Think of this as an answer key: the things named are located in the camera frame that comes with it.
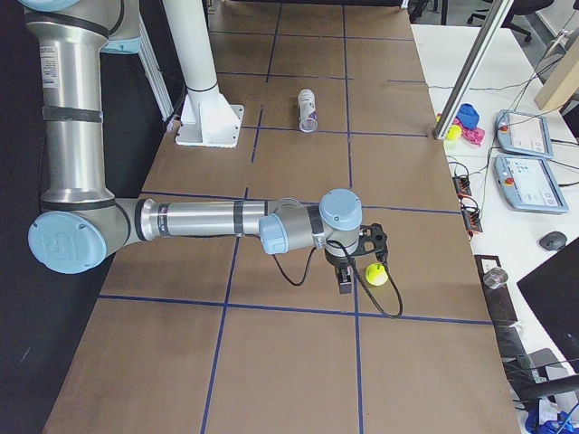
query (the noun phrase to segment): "yellow ball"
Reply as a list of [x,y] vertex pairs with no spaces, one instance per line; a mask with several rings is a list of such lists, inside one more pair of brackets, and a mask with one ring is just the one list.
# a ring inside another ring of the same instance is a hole
[[386,281],[388,280],[388,275],[386,274],[384,265],[382,265],[379,262],[370,264],[365,269],[365,279],[368,281],[370,285],[374,285],[375,287],[379,287],[380,285],[386,283]]
[[447,140],[458,140],[462,136],[462,128],[458,125],[453,125],[449,128],[449,132],[446,134]]

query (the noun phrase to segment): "spray can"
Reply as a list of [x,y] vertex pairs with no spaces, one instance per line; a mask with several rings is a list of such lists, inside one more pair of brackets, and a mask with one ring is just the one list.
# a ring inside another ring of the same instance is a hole
[[318,128],[318,114],[316,113],[316,97],[310,89],[302,89],[298,95],[299,129],[304,133],[311,133]]

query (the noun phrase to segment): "computer mouse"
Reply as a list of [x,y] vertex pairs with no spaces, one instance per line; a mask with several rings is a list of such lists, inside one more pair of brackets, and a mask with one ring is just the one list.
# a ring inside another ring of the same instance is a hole
[[549,232],[541,240],[539,245],[545,250],[560,250],[567,243],[567,237],[559,231]]

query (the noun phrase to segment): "wooden block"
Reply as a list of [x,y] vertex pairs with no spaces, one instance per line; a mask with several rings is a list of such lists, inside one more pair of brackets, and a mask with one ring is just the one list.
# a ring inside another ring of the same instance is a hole
[[542,110],[562,107],[579,88],[579,42],[571,46],[555,68],[543,88],[536,94],[535,103]]

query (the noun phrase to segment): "black chair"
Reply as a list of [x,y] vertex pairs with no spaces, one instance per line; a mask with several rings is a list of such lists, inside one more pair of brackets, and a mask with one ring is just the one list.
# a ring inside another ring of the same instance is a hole
[[[492,3],[492,0],[483,0],[485,3]],[[513,24],[513,17],[515,15],[529,15],[536,11],[540,11],[541,9],[545,9],[546,7],[552,5],[555,0],[515,0],[512,6],[510,6],[510,11],[508,11],[507,18],[502,24],[502,27],[506,27],[508,29],[514,30],[515,32],[519,32],[525,35],[525,42],[531,42],[533,37],[531,36],[531,32],[529,30],[525,30],[522,27],[519,27],[516,24]],[[483,14],[476,14],[477,12],[488,12],[489,9],[477,9],[475,13],[473,13],[469,19],[467,20],[468,24],[472,24],[472,20],[474,18],[479,18],[484,20],[487,16]]]

